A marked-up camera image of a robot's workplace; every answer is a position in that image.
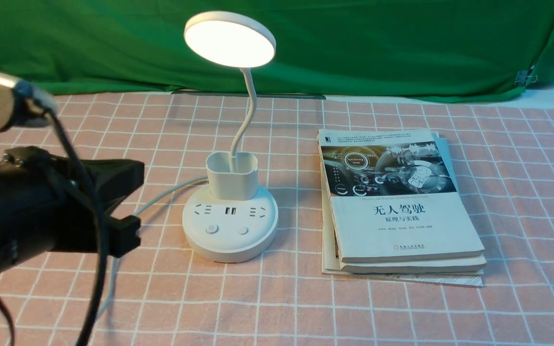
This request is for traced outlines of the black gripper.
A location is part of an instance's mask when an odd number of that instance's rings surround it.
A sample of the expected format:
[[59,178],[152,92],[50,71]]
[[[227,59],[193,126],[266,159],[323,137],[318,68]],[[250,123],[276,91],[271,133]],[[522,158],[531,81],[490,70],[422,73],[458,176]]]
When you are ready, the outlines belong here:
[[[88,197],[68,159],[32,147],[22,167],[0,164],[0,273],[47,252],[99,253],[99,230]],[[105,214],[144,184],[145,163],[83,160]],[[121,258],[141,244],[141,219],[108,216],[109,256]]]

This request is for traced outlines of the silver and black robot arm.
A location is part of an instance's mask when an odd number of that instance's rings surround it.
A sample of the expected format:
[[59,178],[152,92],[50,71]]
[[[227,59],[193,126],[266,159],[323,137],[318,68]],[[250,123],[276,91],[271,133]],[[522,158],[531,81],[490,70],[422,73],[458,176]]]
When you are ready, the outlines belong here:
[[[0,73],[0,133],[46,127],[53,97]],[[44,252],[97,253],[94,213],[70,159],[35,147],[7,149],[0,159],[0,273]]]

